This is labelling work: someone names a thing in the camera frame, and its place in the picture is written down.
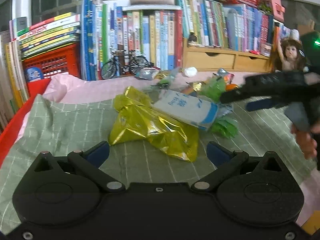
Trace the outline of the person's right hand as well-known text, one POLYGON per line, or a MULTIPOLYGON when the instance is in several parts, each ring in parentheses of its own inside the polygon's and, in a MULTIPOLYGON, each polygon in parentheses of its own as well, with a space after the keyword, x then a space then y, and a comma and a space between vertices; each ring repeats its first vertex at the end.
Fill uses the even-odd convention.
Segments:
POLYGON ((296 143, 304 154, 305 159, 317 157, 318 143, 309 132, 303 132, 292 124, 291 133, 295 136, 296 143))

